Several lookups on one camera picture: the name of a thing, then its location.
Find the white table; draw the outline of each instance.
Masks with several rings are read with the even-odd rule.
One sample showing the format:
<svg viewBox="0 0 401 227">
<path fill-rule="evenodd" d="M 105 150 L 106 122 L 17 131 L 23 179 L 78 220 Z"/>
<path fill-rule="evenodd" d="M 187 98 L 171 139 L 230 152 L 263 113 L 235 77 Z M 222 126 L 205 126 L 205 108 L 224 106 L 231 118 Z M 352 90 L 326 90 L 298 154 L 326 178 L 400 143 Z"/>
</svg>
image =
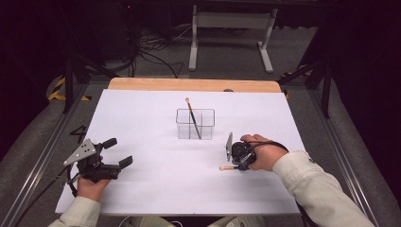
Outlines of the white table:
<svg viewBox="0 0 401 227">
<path fill-rule="evenodd" d="M 187 107 L 186 97 L 190 97 L 193 108 L 216 111 L 212 140 L 177 138 L 175 114 Z M 289 150 L 305 149 L 282 93 L 104 90 L 86 138 L 100 143 L 115 137 L 118 144 L 102 152 L 103 162 L 117 164 L 132 155 L 133 164 L 106 188 L 101 213 L 298 213 L 294 199 L 274 173 L 218 169 L 230 165 L 225 152 L 230 132 L 233 142 L 242 134 L 260 133 Z M 65 187 L 56 212 L 64 212 L 72 200 L 70 189 Z"/>
</svg>

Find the transparent cup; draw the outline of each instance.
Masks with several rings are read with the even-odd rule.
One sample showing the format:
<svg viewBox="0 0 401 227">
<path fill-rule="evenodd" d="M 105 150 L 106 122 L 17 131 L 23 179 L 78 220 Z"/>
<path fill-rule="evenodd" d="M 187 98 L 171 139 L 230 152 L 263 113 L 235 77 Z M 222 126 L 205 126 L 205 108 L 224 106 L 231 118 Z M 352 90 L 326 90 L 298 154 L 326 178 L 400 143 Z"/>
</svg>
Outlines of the transparent cup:
<svg viewBox="0 0 401 227">
<path fill-rule="evenodd" d="M 213 109 L 178 109 L 176 115 L 179 139 L 213 139 L 215 110 Z"/>
</svg>

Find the hand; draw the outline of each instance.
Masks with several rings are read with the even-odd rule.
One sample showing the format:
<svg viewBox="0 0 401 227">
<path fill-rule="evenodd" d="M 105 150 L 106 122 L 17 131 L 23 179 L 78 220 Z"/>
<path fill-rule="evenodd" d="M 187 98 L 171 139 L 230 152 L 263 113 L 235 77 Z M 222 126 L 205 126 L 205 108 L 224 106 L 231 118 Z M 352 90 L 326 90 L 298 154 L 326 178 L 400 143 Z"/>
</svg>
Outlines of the hand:
<svg viewBox="0 0 401 227">
<path fill-rule="evenodd" d="M 268 142 L 267 139 L 259 134 L 255 135 L 243 135 L 241 136 L 241 141 L 246 141 L 251 145 L 255 145 L 256 142 Z M 256 153 L 256 161 L 249 165 L 252 170 L 265 169 L 267 171 L 272 171 L 274 164 L 285 154 L 287 151 L 274 145 L 262 145 L 254 148 Z"/>
<path fill-rule="evenodd" d="M 103 189 L 111 180 L 100 180 L 98 183 L 93 183 L 91 180 L 79 177 L 77 196 L 81 196 L 93 201 L 100 201 Z"/>
</svg>

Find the white sleeve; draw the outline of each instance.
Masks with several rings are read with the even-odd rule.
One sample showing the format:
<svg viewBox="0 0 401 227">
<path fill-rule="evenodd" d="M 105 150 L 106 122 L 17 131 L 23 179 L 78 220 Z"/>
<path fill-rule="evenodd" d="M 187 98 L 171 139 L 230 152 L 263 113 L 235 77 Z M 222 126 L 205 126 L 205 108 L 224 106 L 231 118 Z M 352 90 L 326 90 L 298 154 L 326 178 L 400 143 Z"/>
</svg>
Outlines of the white sleeve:
<svg viewBox="0 0 401 227">
<path fill-rule="evenodd" d="M 319 226 L 374 226 L 342 192 L 337 179 L 315 164 L 305 151 L 293 151 L 273 166 L 288 193 Z"/>
<path fill-rule="evenodd" d="M 76 197 L 68 209 L 49 227 L 95 227 L 100 212 L 100 202 Z"/>
</svg>

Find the paintbrush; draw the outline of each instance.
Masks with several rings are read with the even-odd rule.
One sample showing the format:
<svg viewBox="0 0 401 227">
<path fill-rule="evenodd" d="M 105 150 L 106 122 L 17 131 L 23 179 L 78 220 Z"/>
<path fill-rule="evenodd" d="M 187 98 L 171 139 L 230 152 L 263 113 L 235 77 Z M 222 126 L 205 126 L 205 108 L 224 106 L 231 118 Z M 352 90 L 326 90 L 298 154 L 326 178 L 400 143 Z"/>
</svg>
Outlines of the paintbrush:
<svg viewBox="0 0 401 227">
<path fill-rule="evenodd" d="M 238 166 L 221 166 L 219 169 L 221 171 L 223 171 L 223 170 L 232 170 L 232 169 L 238 169 Z"/>
<path fill-rule="evenodd" d="M 191 113 L 192 121 L 194 121 L 195 130 L 197 130 L 198 137 L 201 139 L 200 132 L 198 130 L 197 122 L 195 120 L 194 113 L 192 112 L 191 104 L 189 103 L 189 97 L 185 99 L 186 103 L 188 104 L 189 112 Z"/>
</svg>

